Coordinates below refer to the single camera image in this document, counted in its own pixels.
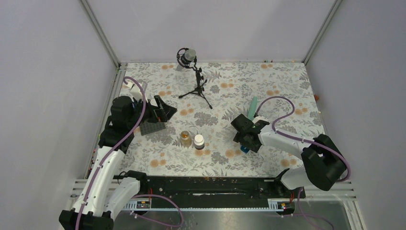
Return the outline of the white pill bottle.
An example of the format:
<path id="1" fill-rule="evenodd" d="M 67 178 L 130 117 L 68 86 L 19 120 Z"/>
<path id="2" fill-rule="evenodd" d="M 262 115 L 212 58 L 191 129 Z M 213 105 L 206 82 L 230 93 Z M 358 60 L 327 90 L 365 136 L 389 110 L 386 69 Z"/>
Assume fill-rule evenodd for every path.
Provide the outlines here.
<path id="1" fill-rule="evenodd" d="M 194 136 L 193 145 L 197 150 L 202 150 L 205 147 L 205 140 L 201 134 L 197 134 Z"/>

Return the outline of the teal pill organizer box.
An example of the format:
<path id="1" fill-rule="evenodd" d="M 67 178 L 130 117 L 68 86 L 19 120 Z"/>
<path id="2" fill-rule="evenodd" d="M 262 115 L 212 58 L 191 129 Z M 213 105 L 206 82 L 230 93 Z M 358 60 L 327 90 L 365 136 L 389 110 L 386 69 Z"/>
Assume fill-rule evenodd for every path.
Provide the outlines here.
<path id="1" fill-rule="evenodd" d="M 240 146 L 240 150 L 245 154 L 248 154 L 250 152 L 250 149 L 244 146 Z"/>

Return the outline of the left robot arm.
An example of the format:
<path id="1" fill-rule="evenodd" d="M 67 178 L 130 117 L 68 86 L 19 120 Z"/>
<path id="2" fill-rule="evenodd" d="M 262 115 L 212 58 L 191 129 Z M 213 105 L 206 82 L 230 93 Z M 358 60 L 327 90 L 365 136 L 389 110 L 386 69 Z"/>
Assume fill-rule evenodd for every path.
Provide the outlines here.
<path id="1" fill-rule="evenodd" d="M 116 97 L 111 105 L 101 133 L 95 164 L 89 178 L 71 210 L 62 210 L 59 223 L 65 230 L 111 230 L 118 213 L 133 195 L 142 197 L 148 192 L 146 174 L 129 172 L 110 197 L 107 192 L 114 172 L 134 139 L 134 130 L 143 122 L 168 122 L 177 109 L 154 97 L 148 99 L 129 96 Z"/>

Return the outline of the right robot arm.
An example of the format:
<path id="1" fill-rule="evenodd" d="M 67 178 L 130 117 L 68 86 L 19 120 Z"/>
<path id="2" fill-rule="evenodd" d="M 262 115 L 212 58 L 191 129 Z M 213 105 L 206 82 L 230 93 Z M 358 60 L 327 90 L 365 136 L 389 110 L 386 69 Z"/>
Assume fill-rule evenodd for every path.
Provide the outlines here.
<path id="1" fill-rule="evenodd" d="M 309 185 L 328 191 L 336 182 L 344 180 L 344 173 L 350 173 L 348 162 L 327 135 L 306 138 L 283 132 L 275 123 L 260 116 L 250 120 L 243 114 L 237 116 L 231 126 L 237 132 L 233 141 L 245 151 L 257 153 L 262 146 L 271 146 L 291 153 L 303 162 L 301 167 L 287 169 L 277 176 L 274 190 L 278 196 L 287 197 L 294 189 Z"/>

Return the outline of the mint green tube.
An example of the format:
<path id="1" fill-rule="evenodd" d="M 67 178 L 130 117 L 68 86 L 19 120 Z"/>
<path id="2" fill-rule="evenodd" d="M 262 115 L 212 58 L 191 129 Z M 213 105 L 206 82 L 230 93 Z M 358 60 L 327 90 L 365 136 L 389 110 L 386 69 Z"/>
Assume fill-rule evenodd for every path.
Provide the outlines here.
<path id="1" fill-rule="evenodd" d="M 258 104 L 258 98 L 254 96 L 249 104 L 248 108 L 248 113 L 247 113 L 247 118 L 249 120 L 254 119 L 254 115 L 256 114 L 256 109 L 257 109 L 257 104 Z"/>

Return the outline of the grey lego baseplate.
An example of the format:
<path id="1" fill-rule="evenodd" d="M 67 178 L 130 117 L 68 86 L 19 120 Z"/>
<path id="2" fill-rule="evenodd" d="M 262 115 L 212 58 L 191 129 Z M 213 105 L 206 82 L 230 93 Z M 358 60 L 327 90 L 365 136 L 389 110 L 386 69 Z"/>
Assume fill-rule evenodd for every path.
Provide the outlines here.
<path id="1" fill-rule="evenodd" d="M 142 136 L 149 135 L 154 132 L 158 132 L 158 131 L 166 129 L 165 123 L 162 123 L 162 122 L 157 122 L 157 123 L 144 122 L 139 127 L 140 127 L 140 133 Z"/>

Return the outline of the amber glass pill bottle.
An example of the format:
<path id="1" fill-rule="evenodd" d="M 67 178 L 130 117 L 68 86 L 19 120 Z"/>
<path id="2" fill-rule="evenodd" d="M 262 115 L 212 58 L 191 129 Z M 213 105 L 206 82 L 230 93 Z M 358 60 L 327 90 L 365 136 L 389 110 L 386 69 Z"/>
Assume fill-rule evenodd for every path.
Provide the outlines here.
<path id="1" fill-rule="evenodd" d="M 182 131 L 180 133 L 180 142 L 184 147 L 190 147 L 192 145 L 192 138 L 188 131 Z"/>

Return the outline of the floral table mat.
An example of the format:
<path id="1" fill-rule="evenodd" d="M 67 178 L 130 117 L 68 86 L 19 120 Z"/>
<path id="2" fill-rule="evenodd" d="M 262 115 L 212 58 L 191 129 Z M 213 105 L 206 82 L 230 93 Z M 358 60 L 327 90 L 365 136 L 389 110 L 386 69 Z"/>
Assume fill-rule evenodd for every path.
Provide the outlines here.
<path id="1" fill-rule="evenodd" d="M 134 170 L 148 175 L 274 177 L 302 161 L 291 153 L 263 146 L 258 153 L 243 153 L 233 141 L 231 121 L 248 112 L 254 96 L 259 114 L 270 122 L 288 115 L 277 128 L 308 137 L 324 132 L 320 112 L 302 63 L 200 63 L 208 80 L 204 98 L 187 93 L 195 88 L 195 73 L 176 63 L 130 63 L 126 76 L 147 83 L 146 96 L 159 95 L 177 108 L 166 129 L 135 137 L 117 173 Z M 182 146 L 180 133 L 188 131 L 190 147 Z M 205 147 L 197 150 L 194 136 Z"/>

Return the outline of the black base frame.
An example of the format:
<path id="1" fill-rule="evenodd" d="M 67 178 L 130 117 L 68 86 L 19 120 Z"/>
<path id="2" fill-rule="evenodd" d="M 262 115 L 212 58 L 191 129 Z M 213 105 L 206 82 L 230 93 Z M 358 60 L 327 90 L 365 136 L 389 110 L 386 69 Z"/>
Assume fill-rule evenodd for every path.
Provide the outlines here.
<path id="1" fill-rule="evenodd" d="M 120 183 L 135 176 L 141 181 L 140 194 L 152 194 L 152 208 L 266 208 L 268 199 L 295 200 L 305 192 L 289 190 L 275 178 L 148 176 L 128 171 L 115 175 Z"/>

